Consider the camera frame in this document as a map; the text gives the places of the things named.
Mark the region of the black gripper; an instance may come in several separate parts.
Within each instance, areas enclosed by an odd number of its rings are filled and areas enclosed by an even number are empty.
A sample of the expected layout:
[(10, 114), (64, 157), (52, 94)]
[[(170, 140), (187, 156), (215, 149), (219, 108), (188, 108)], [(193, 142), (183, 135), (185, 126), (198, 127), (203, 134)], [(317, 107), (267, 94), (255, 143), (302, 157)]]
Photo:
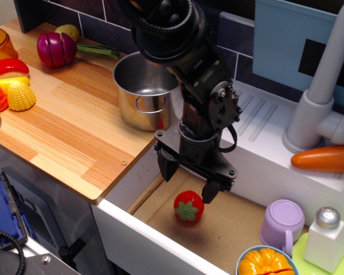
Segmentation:
[(215, 137), (193, 140), (172, 129), (157, 130), (155, 150), (158, 165), (165, 181), (169, 181), (179, 166), (184, 166), (205, 178), (202, 201), (210, 204), (218, 192), (230, 190), (237, 170), (215, 145)]

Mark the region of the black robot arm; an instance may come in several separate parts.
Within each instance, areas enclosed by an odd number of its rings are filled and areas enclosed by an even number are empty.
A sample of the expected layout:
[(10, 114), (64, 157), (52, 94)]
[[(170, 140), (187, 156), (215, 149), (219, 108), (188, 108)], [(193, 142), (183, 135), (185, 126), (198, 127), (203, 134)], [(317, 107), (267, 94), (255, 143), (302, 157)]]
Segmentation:
[(236, 169), (225, 158), (235, 145), (222, 147), (227, 129), (242, 112), (232, 74), (210, 38), (201, 7), (194, 1), (119, 1), (132, 26), (140, 53), (175, 77), (183, 97), (176, 130), (157, 131), (158, 165), (165, 180), (180, 166), (206, 179), (202, 200), (210, 203), (220, 191), (230, 190)]

